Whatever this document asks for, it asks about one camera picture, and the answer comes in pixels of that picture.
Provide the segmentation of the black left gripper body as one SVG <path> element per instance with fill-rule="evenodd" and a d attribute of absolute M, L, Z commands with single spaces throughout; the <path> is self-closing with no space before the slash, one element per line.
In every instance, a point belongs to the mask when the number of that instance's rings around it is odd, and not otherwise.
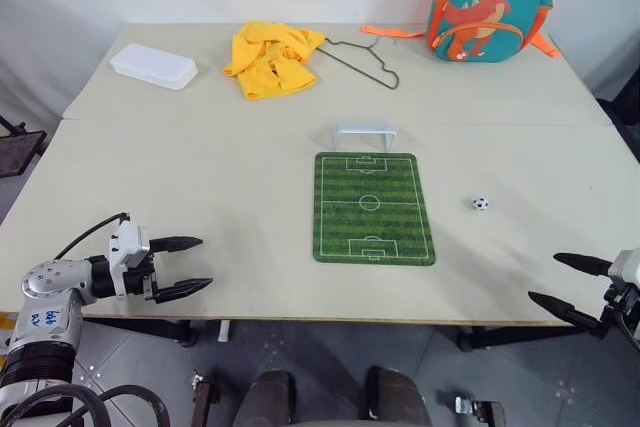
<path fill-rule="evenodd" d="M 124 273 L 125 291 L 129 295 L 141 295 L 146 300 L 155 300 L 158 294 L 154 254 L 147 252 L 144 255 L 129 256 L 126 261 Z"/>

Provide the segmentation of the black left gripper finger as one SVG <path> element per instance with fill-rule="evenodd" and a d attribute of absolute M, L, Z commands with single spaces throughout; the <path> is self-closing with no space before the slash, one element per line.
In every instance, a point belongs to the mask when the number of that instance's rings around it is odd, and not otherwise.
<path fill-rule="evenodd" d="M 213 282 L 212 278 L 192 278 L 176 282 L 173 286 L 153 288 L 153 300 L 157 304 L 190 296 Z"/>
<path fill-rule="evenodd" d="M 149 251 L 151 253 L 159 252 L 178 252 L 199 246 L 203 240 L 191 236 L 170 236 L 149 240 Z"/>

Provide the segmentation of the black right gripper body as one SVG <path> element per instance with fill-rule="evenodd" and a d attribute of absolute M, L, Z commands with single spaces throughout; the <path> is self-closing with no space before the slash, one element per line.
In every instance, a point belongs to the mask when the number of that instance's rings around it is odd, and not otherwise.
<path fill-rule="evenodd" d="M 639 288 L 611 283 L 604 294 L 600 321 L 607 329 L 618 329 L 628 340 L 639 339 Z"/>

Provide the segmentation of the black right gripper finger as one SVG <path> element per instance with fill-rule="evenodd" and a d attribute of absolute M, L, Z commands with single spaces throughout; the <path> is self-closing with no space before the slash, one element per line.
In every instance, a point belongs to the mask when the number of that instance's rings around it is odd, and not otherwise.
<path fill-rule="evenodd" d="M 569 266 L 574 270 L 595 277 L 608 277 L 608 272 L 612 265 L 612 263 L 607 260 L 575 253 L 556 253 L 553 255 L 553 258 L 557 262 Z"/>
<path fill-rule="evenodd" d="M 554 317 L 573 325 L 581 331 L 588 332 L 599 338 L 603 338 L 606 335 L 605 324 L 597 318 L 577 310 L 573 304 L 550 295 L 532 291 L 528 292 L 528 297 Z"/>

